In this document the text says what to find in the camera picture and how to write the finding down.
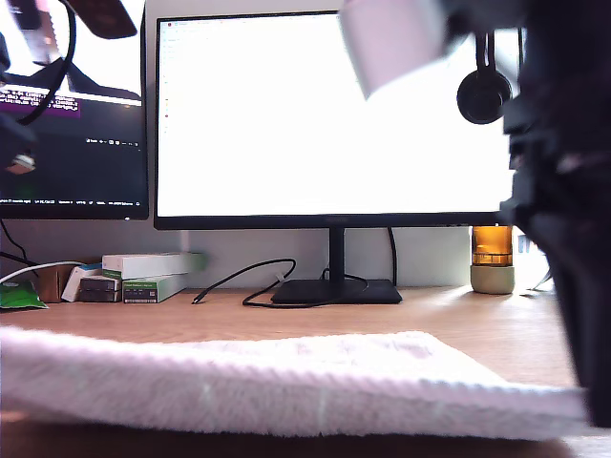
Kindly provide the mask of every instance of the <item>headphone ear cup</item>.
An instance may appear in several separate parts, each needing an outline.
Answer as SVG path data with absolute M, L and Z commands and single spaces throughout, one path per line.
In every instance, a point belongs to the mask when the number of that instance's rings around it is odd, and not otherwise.
M 501 73 L 474 71 L 460 83 L 456 102 L 469 122 L 490 124 L 500 119 L 501 107 L 511 96 L 512 86 Z

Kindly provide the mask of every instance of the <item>white towel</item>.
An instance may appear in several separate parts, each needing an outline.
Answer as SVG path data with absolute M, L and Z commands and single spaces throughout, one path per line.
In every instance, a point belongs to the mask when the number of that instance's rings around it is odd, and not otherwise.
M 54 421 L 279 436 L 546 440 L 583 391 L 510 384 L 429 334 L 119 343 L 0 327 L 3 408 Z

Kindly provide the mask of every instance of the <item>monitor stand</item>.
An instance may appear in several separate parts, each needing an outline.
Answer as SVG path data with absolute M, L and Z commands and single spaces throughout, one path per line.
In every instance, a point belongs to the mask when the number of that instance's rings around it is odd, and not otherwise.
M 271 298 L 278 304 L 298 303 L 400 303 L 401 295 L 389 280 L 368 280 L 369 287 L 363 291 L 362 281 L 345 277 L 343 227 L 329 228 L 328 280 L 290 280 L 282 284 Z

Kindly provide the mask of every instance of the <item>white box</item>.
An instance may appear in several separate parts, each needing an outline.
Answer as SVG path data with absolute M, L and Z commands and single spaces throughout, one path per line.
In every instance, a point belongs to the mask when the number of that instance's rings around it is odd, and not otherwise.
M 102 257 L 102 275 L 111 279 L 133 280 L 189 274 L 203 270 L 206 263 L 207 257 L 200 253 L 106 255 Z
M 123 282 L 125 303 L 158 303 L 182 291 L 187 286 L 188 275 L 164 275 L 149 279 Z
M 70 273 L 64 292 L 61 293 L 61 299 L 68 302 L 75 302 L 80 289 L 80 279 L 92 277 L 93 275 L 102 274 L 102 264 L 78 265 Z

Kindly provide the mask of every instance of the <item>monitor base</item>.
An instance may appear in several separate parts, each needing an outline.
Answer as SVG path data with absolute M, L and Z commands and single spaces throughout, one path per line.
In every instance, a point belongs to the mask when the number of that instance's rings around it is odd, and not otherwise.
M 283 283 L 271 298 L 277 304 L 317 303 L 400 303 L 403 298 L 389 280 L 369 280 L 369 287 L 357 280 L 344 280 L 339 284 L 327 280 L 291 280 Z

